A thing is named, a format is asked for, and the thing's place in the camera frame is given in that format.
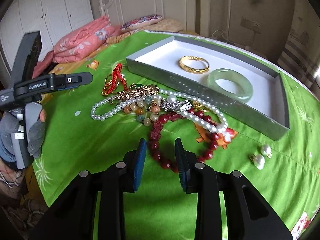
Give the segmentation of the gloved left hand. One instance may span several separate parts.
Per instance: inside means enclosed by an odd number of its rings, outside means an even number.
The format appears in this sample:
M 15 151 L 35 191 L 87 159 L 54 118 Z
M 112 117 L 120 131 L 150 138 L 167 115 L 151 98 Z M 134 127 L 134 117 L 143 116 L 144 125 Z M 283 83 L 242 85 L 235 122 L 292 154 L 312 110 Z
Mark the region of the gloved left hand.
M 42 153 L 46 131 L 46 111 L 43 109 L 35 124 L 29 130 L 28 152 L 39 158 Z M 1 159 L 9 164 L 16 162 L 16 156 L 12 145 L 11 133 L 18 132 L 19 122 L 9 112 L 5 112 L 1 119 Z

